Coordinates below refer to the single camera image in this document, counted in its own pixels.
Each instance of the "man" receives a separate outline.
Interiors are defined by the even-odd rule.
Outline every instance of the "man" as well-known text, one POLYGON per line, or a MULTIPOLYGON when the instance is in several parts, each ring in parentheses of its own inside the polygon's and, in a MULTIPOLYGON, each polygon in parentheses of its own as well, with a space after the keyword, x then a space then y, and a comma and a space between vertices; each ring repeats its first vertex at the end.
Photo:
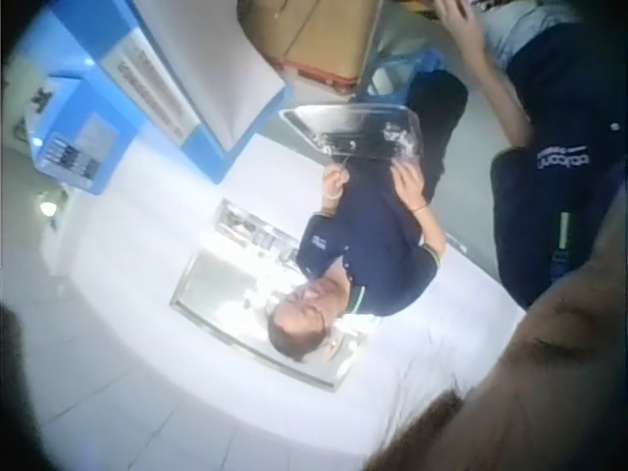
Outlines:
POLYGON ((527 308, 587 260, 625 175, 625 84, 611 86, 563 3, 472 3, 436 7, 513 147, 492 167, 495 240, 501 281, 527 308))
POLYGON ((299 361, 344 313, 390 316, 426 289, 445 252, 429 203, 466 99, 451 74, 419 74, 407 106, 421 119, 420 166, 366 155, 326 170, 322 209, 310 219, 296 258, 308 282, 269 319, 276 350, 299 361))
POLYGON ((445 392, 365 471, 626 469, 626 198, 624 185, 590 260, 530 307, 480 385, 445 392))

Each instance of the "ceiling light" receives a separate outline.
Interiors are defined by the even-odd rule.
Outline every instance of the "ceiling light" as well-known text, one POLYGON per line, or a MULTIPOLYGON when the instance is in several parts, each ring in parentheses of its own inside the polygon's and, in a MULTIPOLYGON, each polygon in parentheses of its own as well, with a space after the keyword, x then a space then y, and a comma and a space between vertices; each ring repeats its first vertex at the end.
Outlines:
POLYGON ((47 218, 52 218, 57 212, 57 205, 51 201, 43 201, 39 203, 39 209, 47 218))

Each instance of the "short hair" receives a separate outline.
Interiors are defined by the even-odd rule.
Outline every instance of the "short hair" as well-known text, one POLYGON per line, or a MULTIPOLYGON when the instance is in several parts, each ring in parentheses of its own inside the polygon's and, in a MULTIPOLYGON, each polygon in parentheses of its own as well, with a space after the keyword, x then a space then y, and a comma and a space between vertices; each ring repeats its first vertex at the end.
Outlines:
POLYGON ((268 318, 268 340, 279 353, 294 361, 302 361, 303 357, 323 343, 327 336, 325 331, 304 332, 293 334, 286 332, 282 326, 275 322, 275 312, 268 318))
POLYGON ((364 471, 414 471, 420 469, 428 451, 451 419, 462 408, 456 391, 437 397, 423 414, 391 443, 372 456, 364 471))

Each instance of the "navy blue polo shirt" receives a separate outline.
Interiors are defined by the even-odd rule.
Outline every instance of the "navy blue polo shirt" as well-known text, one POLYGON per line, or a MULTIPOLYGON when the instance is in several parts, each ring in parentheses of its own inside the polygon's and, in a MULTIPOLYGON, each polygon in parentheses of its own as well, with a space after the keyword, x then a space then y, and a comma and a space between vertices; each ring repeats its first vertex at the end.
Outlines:
POLYGON ((587 260, 625 176, 625 84, 611 86, 592 44, 585 26, 555 26, 507 68, 534 134, 493 163, 495 239, 503 285, 524 308, 554 278, 561 229, 565 272, 587 260))
POLYGON ((421 228, 394 192, 390 162, 352 159, 346 167, 336 215, 310 219, 296 263, 316 280, 341 258, 351 282, 347 312, 389 316, 421 295, 439 260, 420 245, 421 228))

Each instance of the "transparent plastic tray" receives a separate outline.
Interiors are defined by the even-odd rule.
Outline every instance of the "transparent plastic tray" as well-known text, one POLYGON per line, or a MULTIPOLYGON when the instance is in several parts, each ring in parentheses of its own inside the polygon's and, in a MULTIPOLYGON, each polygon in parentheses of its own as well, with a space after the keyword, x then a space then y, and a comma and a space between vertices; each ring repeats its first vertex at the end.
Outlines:
POLYGON ((335 160, 404 159, 422 150, 419 118, 405 106, 305 105, 280 115, 310 145, 335 160))

